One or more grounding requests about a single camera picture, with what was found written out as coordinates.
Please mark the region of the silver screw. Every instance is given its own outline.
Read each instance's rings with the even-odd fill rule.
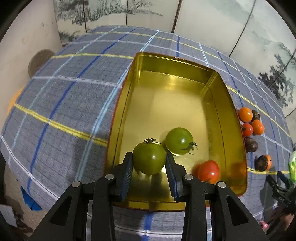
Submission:
[[[184,177],[185,177],[186,180],[192,180],[193,179],[193,176],[191,174],[186,174]]]
[[[77,188],[79,186],[80,186],[80,182],[79,181],[72,182],[72,187]]]
[[[105,178],[106,178],[107,180],[112,180],[112,179],[114,178],[114,175],[113,175],[113,174],[107,174],[107,175],[105,176]]]
[[[218,186],[221,188],[225,188],[226,184],[224,182],[218,182]]]

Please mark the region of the green tomato calyx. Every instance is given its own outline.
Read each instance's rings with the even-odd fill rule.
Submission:
[[[187,150],[190,155],[194,155],[194,153],[190,153],[190,150],[194,151],[194,147],[193,146],[196,146],[196,150],[197,150],[197,145],[196,145],[195,142],[190,142],[189,145],[188,145],[188,147],[183,148],[181,150]]]
[[[154,141],[156,141],[155,138],[148,138],[148,139],[144,140],[144,142],[147,144],[161,144],[159,142],[154,142]]]

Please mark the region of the plaid tablecloth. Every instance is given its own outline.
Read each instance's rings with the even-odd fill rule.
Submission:
[[[110,124],[122,83],[139,51],[176,56],[213,68],[237,109],[258,110],[265,132],[247,154],[248,188],[240,197],[260,220],[275,202],[254,158],[269,154],[271,174],[288,170],[291,138],[272,92],[238,63],[195,41],[159,30],[101,26],[53,56],[27,84],[1,133],[0,150],[22,187],[50,209],[74,181],[103,175]],[[211,225],[207,210],[208,233]],[[114,208],[118,240],[180,240],[184,212]]]

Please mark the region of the gold metal tray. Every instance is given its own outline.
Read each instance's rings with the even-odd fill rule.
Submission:
[[[163,142],[175,127],[188,129],[194,155],[175,156],[188,173],[197,163],[215,160],[220,180],[237,195],[247,187],[246,155],[239,119],[221,76],[187,60],[138,53],[126,77],[114,115],[105,173],[127,151],[147,138]],[[170,194],[165,168],[147,176],[133,171],[128,195],[117,205],[145,210],[185,210]]]

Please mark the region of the green plastic object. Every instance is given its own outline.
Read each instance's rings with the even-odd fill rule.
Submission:
[[[296,182],[296,151],[293,151],[289,160],[290,179]]]

